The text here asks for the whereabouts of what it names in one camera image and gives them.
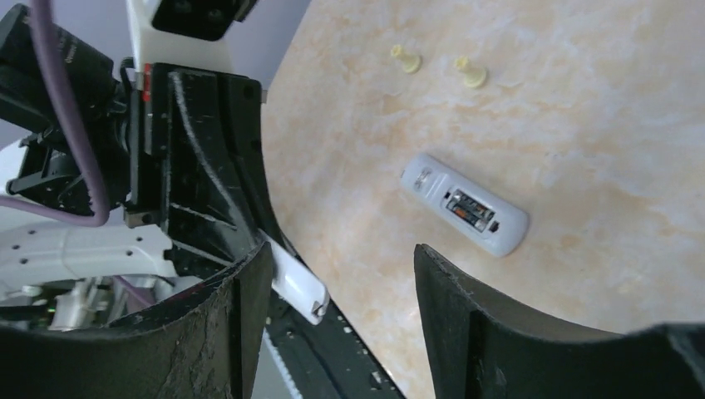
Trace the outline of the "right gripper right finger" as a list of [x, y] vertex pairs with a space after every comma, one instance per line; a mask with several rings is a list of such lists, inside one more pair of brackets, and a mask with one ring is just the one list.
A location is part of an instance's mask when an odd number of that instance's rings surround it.
[[701, 398], [704, 326], [618, 334], [543, 313], [414, 250], [422, 330], [439, 398]]

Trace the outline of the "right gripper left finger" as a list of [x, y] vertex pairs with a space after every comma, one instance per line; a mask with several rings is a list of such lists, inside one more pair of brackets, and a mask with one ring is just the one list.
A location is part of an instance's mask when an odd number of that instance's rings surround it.
[[4, 398], [248, 398], [273, 255], [244, 259], [103, 328], [1, 330]]

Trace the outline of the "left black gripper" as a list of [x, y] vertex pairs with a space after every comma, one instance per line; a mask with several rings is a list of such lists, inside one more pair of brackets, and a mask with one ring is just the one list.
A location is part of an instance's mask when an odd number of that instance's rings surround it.
[[180, 276], [208, 278], [284, 236], [261, 135], [263, 88], [249, 77], [149, 65], [131, 96], [128, 209], [172, 245]]

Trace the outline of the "white battery cover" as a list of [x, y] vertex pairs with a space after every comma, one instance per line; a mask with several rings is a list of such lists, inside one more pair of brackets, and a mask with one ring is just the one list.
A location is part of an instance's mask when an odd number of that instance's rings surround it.
[[285, 247], [262, 229], [260, 234], [269, 242], [274, 256], [272, 289], [312, 325], [319, 325], [330, 303], [325, 284]]

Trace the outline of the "white remote control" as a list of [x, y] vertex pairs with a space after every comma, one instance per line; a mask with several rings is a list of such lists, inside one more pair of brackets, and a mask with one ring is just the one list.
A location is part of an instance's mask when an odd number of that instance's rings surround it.
[[495, 257], [512, 253], [529, 229], [524, 210], [428, 154], [410, 160], [400, 181], [428, 209]]

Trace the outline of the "AAA battery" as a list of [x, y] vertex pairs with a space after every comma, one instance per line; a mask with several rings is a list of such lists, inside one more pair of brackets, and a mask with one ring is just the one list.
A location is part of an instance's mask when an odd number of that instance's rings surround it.
[[480, 219], [491, 219], [495, 212], [479, 201], [470, 197], [461, 190], [456, 190], [452, 196], [455, 201], [452, 205], [454, 212], [459, 211], [461, 216], [474, 216]]
[[493, 212], [484, 205], [478, 204], [475, 201], [451, 201], [446, 206], [455, 216], [467, 222], [477, 231], [483, 232], [486, 229], [489, 221], [492, 219]]

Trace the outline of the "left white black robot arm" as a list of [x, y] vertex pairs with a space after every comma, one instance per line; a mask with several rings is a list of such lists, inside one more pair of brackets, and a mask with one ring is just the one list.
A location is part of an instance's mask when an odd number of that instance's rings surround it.
[[63, 227], [1, 219], [1, 309], [21, 329], [83, 328], [110, 293], [207, 279], [269, 242], [266, 294], [287, 250], [264, 173], [263, 87], [234, 72], [224, 37], [253, 1], [130, 1], [120, 62], [32, 6], [1, 20], [1, 117], [27, 131], [1, 186]]

